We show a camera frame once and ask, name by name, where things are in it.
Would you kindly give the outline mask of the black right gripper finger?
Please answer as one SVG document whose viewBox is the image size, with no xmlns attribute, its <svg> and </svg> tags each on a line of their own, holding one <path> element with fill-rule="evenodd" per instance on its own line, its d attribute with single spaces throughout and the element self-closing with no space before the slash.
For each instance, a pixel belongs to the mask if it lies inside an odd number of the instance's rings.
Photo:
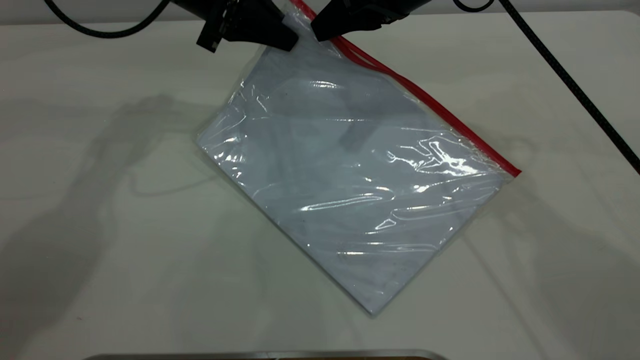
<svg viewBox="0 0 640 360">
<path fill-rule="evenodd" d="M 331 0 L 311 21 L 315 38 L 324 42 L 351 32 L 380 29 L 382 14 L 370 9 L 371 4 L 370 0 Z"/>
</svg>

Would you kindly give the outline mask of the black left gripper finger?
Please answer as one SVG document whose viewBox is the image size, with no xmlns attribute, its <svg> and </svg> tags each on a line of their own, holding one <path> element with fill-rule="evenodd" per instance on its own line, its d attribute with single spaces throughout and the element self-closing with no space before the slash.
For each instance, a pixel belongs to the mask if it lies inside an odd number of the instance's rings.
<svg viewBox="0 0 640 360">
<path fill-rule="evenodd" d="M 224 31 L 224 39 L 291 51 L 298 42 L 298 35 L 279 16 L 236 16 Z"/>
</svg>

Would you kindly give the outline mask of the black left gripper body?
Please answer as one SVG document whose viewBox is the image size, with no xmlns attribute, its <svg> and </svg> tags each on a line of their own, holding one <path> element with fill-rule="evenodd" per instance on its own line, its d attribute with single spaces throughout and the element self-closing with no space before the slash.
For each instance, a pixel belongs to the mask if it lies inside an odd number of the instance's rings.
<svg viewBox="0 0 640 360">
<path fill-rule="evenodd" d="M 284 19 L 283 12 L 272 0 L 174 0 L 173 4 L 204 20 L 196 43 L 211 53 L 217 50 L 224 40 L 224 31 L 237 16 Z"/>
</svg>

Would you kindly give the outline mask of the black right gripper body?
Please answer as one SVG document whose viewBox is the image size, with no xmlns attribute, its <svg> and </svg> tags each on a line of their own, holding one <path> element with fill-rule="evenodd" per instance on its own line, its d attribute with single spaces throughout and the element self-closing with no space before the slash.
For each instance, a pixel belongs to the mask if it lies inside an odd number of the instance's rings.
<svg viewBox="0 0 640 360">
<path fill-rule="evenodd" d="M 431 2 L 430 0 L 371 0 L 365 5 L 368 16 L 365 30 L 378 30 L 409 16 L 414 10 Z"/>
</svg>

